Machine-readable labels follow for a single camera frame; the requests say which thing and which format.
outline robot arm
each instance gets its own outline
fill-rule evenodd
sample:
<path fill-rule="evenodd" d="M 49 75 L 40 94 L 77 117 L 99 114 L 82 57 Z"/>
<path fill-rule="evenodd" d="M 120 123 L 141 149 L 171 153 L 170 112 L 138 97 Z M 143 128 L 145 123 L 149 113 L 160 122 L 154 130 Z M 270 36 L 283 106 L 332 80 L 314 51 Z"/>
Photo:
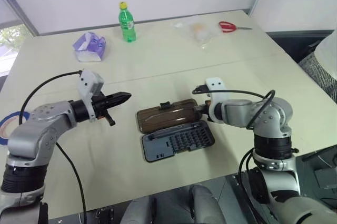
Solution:
<path fill-rule="evenodd" d="M 102 117 L 111 126 L 115 124 L 107 109 L 127 101 L 131 94 L 119 92 L 104 96 L 102 86 L 103 80 L 98 74 L 82 71 L 78 83 L 82 99 L 39 106 L 33 110 L 27 122 L 12 132 L 0 190 L 1 224 L 6 223 L 3 216 L 6 209 L 33 205 L 42 199 L 47 166 L 63 133 L 76 127 L 79 122 L 95 121 Z"/>
<path fill-rule="evenodd" d="M 219 78 L 208 78 L 205 85 L 193 93 L 207 93 L 210 101 L 195 109 L 207 114 L 209 121 L 228 124 L 254 132 L 252 157 L 257 167 L 249 171 L 252 195 L 259 203 L 267 204 L 275 218 L 286 224 L 337 223 L 337 215 L 319 202 L 300 196 L 300 186 L 291 146 L 292 116 L 290 104 L 273 97 L 252 102 L 246 99 L 228 99 Z"/>

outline white table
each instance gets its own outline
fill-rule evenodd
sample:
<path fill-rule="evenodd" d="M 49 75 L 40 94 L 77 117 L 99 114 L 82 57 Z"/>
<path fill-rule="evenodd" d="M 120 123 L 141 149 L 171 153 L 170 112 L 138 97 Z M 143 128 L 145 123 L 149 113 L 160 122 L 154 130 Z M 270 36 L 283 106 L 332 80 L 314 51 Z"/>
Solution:
<path fill-rule="evenodd" d="M 126 103 L 110 110 L 117 122 L 115 126 L 109 127 L 105 120 L 95 123 L 86 121 L 59 140 L 80 174 L 88 209 L 236 172 L 241 157 L 253 146 L 253 134 L 228 125 L 209 123 L 216 139 L 212 147 L 183 152 L 151 164 L 143 157 L 142 134 L 137 127 L 136 112 L 160 102 L 191 97 L 201 104 L 206 95 L 193 96 L 191 90 L 203 84 L 207 77 L 221 77 L 230 89 L 261 94 L 275 89 L 276 95 L 285 98 L 293 107 L 294 115 L 290 121 L 292 140 L 293 146 L 300 149 L 300 154 L 336 143 L 335 103 L 243 12 L 218 13 L 204 18 L 208 22 L 231 21 L 254 30 L 239 30 L 217 37 L 211 41 L 206 52 L 179 35 L 171 27 L 174 21 L 140 25 L 142 33 L 135 44 L 112 38 L 118 28 L 101 29 L 97 32 L 112 40 L 114 49 L 110 49 L 105 61 L 95 64 L 80 64 L 71 55 L 68 47 L 80 33 L 34 38 L 20 51 L 0 94 L 1 118 L 19 110 L 25 96 L 44 79 L 84 67 L 99 72 L 105 78 L 104 93 L 132 93 Z M 165 41 L 162 36 L 153 34 L 159 31 L 167 35 Z M 53 44 L 59 45 L 56 52 L 52 50 Z M 45 54 L 46 51 L 51 52 L 51 58 Z M 67 63 L 60 63 L 56 55 Z M 43 63 L 31 62 L 29 58 L 41 58 Z M 138 68 L 135 60 L 141 62 Z M 33 80 L 22 82 L 22 78 L 28 77 L 25 75 L 28 67 Z M 59 100 L 78 99 L 76 81 L 76 77 L 68 77 L 50 83 L 32 98 L 27 109 Z M 239 97 L 242 96 L 231 95 L 231 98 Z M 255 97 L 244 98 L 256 100 Z M 6 148 L 1 147 L 0 161 L 3 163 L 5 156 Z M 49 217 L 82 211 L 75 176 L 58 150 L 54 151 L 48 171 L 44 200 L 49 203 Z"/>

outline red scissors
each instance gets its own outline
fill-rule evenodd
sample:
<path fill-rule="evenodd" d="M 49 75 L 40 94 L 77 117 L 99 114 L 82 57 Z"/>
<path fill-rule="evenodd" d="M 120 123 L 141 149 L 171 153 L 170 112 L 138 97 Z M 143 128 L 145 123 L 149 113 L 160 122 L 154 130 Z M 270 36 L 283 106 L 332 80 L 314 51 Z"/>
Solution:
<path fill-rule="evenodd" d="M 219 22 L 219 27 L 223 33 L 233 32 L 233 31 L 236 31 L 237 29 L 252 29 L 252 28 L 247 28 L 247 27 L 237 27 L 232 23 L 224 22 L 224 21 Z"/>

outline tree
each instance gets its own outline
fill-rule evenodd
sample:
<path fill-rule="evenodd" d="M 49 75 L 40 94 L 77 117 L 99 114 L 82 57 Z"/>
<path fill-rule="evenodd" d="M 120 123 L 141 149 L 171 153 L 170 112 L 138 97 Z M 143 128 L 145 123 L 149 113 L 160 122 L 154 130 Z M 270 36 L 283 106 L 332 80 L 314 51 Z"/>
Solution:
<path fill-rule="evenodd" d="M 31 36 L 32 34 L 24 24 L 0 29 L 0 46 L 6 45 L 18 52 L 23 42 Z"/>

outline yellow bottle cap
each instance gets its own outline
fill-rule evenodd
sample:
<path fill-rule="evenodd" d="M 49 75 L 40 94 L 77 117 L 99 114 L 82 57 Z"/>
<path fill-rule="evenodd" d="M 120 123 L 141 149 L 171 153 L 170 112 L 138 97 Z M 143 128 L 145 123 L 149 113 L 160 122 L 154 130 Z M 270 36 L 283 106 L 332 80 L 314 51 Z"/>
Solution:
<path fill-rule="evenodd" d="M 126 9 L 127 3 L 126 2 L 120 2 L 120 9 Z"/>

